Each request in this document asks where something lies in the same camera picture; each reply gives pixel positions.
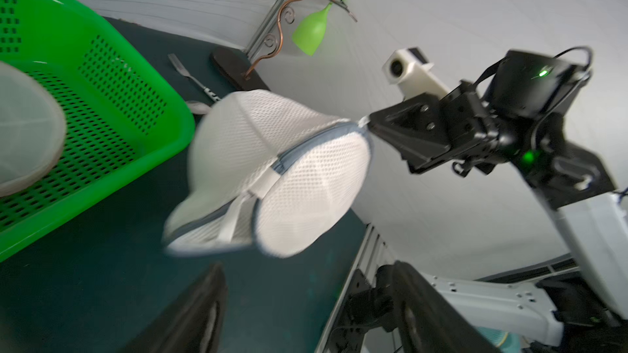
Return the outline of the green plastic basket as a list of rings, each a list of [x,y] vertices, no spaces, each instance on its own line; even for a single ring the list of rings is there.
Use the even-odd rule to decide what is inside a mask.
[[[60,161],[1,201],[8,259],[191,142],[185,101],[104,18],[76,0],[1,0],[1,59],[46,88],[68,125]]]

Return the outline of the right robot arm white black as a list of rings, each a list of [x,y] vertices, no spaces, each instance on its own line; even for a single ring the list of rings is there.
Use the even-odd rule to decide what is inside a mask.
[[[627,220],[603,161],[569,142],[564,119],[592,75],[574,64],[511,50],[477,83],[443,85],[417,48],[384,65],[404,96],[370,115],[413,174],[451,163],[460,177],[513,165],[566,243],[577,270],[533,283],[487,283],[427,276],[403,261],[373,282],[354,271],[319,343],[321,352],[361,351],[377,328],[398,333],[404,352],[496,352],[482,328],[531,341],[534,352],[627,349]]]

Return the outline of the white mesh laundry bag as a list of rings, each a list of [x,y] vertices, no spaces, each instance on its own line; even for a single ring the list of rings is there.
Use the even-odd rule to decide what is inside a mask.
[[[165,249],[182,257],[253,246],[274,258],[301,253],[351,208],[371,155],[364,122],[265,90],[234,92],[196,129],[190,193],[165,222]]]

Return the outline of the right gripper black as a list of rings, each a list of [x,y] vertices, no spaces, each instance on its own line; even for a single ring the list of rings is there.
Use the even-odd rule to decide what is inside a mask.
[[[412,174],[448,162],[459,176],[473,168],[489,174],[510,161],[510,122],[491,114],[466,81],[442,99],[425,92],[377,111],[368,128],[399,152]]]

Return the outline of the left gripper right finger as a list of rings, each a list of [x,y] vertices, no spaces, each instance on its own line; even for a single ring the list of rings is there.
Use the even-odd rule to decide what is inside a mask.
[[[396,261],[393,316],[405,352],[497,352],[413,266]]]

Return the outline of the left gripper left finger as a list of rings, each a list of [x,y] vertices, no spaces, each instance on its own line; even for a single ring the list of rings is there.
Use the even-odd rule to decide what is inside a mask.
[[[213,263],[122,352],[217,352],[227,311],[227,281]]]

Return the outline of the round white mesh bag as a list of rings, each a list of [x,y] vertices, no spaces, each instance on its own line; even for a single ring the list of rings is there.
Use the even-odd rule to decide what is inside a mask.
[[[65,114],[52,94],[1,63],[1,196],[45,177],[61,158],[66,134]]]

